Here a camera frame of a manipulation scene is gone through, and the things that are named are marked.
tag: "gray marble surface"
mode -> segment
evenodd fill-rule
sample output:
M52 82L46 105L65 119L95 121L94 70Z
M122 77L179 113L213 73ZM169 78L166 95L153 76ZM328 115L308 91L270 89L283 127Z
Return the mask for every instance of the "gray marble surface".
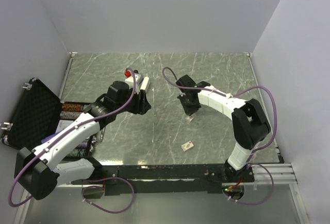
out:
M113 81L124 80L126 67L139 70L151 80L147 98L152 109L143 116L120 114L107 126L104 141L93 154L102 164L224 163L230 156L236 142L232 122L206 106L188 122L177 99L180 91L162 77L165 66L178 77L188 74L196 82L207 81L223 92L236 93L256 85L244 53L76 54L63 92L64 101L95 101ZM260 95L258 90L252 90L241 98L260 100ZM181 145L188 141L194 147L183 152ZM254 161L277 163L275 145L259 151Z

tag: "open case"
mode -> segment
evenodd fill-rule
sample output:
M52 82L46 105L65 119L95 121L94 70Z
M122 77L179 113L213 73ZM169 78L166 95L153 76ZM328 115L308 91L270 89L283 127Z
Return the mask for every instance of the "open case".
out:
M1 137L2 143L18 150L23 147L32 150L40 145L43 139L61 131L61 129L65 129L89 104L62 103L38 78L32 78L23 88L25 90L16 106L11 121L4 123L1 127L4 130ZM92 144L96 140L97 138L94 136L89 137L84 141L84 146L80 147L81 153L79 156L73 156L70 153L65 157L65 160L72 161L91 156Z

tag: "metal latch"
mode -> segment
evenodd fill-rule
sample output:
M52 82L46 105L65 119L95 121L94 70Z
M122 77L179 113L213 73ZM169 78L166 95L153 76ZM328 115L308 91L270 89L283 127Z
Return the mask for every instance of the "metal latch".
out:
M9 142L8 142L8 135L5 135L3 138L2 138L4 144L6 145L9 145Z
M7 131L9 131L9 130L11 129L11 127L12 127L12 123L10 123L10 122L3 122L3 123L0 123L0 128L1 128L2 130L7 130Z
M22 85L22 87L24 88L24 89L26 89L26 90L31 90L31 88L32 88L32 84L29 84L29 83L24 83L23 85Z

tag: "gray floor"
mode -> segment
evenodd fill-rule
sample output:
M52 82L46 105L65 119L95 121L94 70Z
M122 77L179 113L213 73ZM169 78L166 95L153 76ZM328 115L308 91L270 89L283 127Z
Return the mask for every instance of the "gray floor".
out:
M246 186L242 201L263 199L270 186ZM130 194L103 197L96 203L118 211L127 206ZM289 185L276 185L269 201L258 206L228 202L223 194L160 193L137 194L126 212L118 215L105 213L81 202L81 188L56 188L43 200L31 200L25 224L168 224L168 223L237 223L237 224L294 224L300 223Z
M207 81L223 92L236 93L256 85L244 53L76 54L64 101L95 101L113 81L124 80L126 67L151 79L147 98L152 109L143 116L120 114L107 126L104 141L93 154L103 165L223 163L231 154L236 142L232 122L206 106L188 122L176 98L179 90L162 77L164 66L171 67L178 77L188 74L196 82ZM260 100L258 90L241 97ZM183 152L181 145L190 140L195 147ZM275 145L258 152L254 161L277 163Z

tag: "red cap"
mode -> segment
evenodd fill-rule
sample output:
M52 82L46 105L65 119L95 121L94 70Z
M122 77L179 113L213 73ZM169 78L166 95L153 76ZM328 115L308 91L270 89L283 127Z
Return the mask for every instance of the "red cap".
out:
M124 74L125 74L125 76L126 76L127 78L131 76L131 73L130 73L129 71L124 72Z

